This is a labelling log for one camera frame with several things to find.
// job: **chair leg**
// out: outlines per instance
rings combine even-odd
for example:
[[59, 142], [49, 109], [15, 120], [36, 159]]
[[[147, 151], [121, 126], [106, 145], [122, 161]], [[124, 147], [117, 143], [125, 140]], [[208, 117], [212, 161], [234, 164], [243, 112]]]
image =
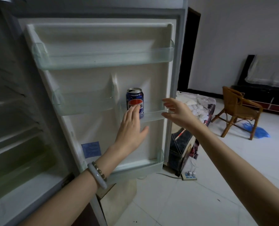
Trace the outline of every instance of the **chair leg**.
[[224, 109], [222, 109], [222, 111], [220, 112], [220, 113], [218, 113], [212, 120], [211, 120], [211, 122], [213, 123], [216, 119], [218, 119], [219, 118], [219, 116], [221, 116], [221, 114], [222, 113], [224, 113]]
[[221, 135], [222, 138], [225, 137], [226, 133], [228, 132], [228, 130], [230, 129], [230, 127], [233, 125], [233, 122], [234, 122], [235, 118], [236, 118], [236, 116], [232, 116], [232, 118], [231, 118], [230, 121], [228, 122], [226, 128], [224, 129], [224, 131], [223, 131], [223, 133], [222, 133], [222, 135]]
[[254, 123], [253, 128], [252, 128], [252, 132], [250, 133], [250, 138], [249, 138], [249, 140], [252, 140], [253, 137], [254, 137], [254, 135], [255, 135], [255, 130], [256, 130], [256, 128], [257, 128], [258, 121], [259, 121], [259, 117], [257, 117], [256, 120], [255, 120], [255, 123]]

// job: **person's right arm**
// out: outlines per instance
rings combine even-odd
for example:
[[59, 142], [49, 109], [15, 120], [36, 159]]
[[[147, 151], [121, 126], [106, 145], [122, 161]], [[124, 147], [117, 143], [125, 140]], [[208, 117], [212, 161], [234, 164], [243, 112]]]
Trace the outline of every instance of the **person's right arm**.
[[173, 113], [162, 115], [196, 137], [257, 224], [279, 225], [279, 189], [214, 135], [186, 104], [173, 98], [163, 101]]

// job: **rattan chair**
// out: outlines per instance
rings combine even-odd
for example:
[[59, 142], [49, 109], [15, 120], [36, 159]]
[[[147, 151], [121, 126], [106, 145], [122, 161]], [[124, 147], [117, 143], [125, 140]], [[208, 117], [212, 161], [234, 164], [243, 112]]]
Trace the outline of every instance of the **rattan chair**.
[[[226, 133], [228, 132], [228, 130], [230, 129], [230, 127], [232, 125], [247, 131], [246, 129], [236, 125], [235, 123], [242, 121], [242, 120], [255, 120], [255, 123], [253, 125], [252, 131], [249, 132], [250, 133], [250, 140], [252, 140], [253, 136], [255, 135], [255, 130], [257, 128], [258, 125], [258, 120], [260, 117], [260, 114], [263, 111], [263, 108], [261, 105], [252, 102], [250, 100], [247, 100], [245, 98], [243, 98], [243, 95], [239, 92], [236, 91], [234, 89], [228, 88], [226, 86], [222, 87], [223, 88], [223, 100], [224, 100], [224, 109], [218, 113], [214, 119], [211, 120], [211, 122], [214, 122], [217, 118], [226, 121], [226, 128], [224, 129], [221, 137], [225, 137]], [[246, 104], [250, 104], [252, 106], [258, 107], [259, 110], [254, 110], [252, 108], [248, 108], [246, 106], [243, 106], [242, 103], [245, 102]], [[221, 118], [220, 115], [222, 113], [226, 114], [226, 120]], [[230, 121], [228, 121], [228, 115], [231, 115], [232, 118], [230, 119]]]

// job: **power strip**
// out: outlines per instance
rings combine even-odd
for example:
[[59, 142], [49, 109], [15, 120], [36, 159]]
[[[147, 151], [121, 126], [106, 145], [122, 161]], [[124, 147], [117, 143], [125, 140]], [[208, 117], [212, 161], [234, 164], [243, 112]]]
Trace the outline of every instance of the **power strip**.
[[181, 177], [182, 177], [183, 181], [197, 180], [196, 173], [194, 171], [188, 171], [188, 172], [182, 173]]

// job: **gray wall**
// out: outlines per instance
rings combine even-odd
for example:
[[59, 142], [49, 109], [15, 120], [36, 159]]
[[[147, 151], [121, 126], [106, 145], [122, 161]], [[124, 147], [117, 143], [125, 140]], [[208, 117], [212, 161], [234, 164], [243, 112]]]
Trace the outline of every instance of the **gray wall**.
[[201, 13], [189, 88], [222, 94], [248, 54], [279, 54], [279, 0], [189, 0]]

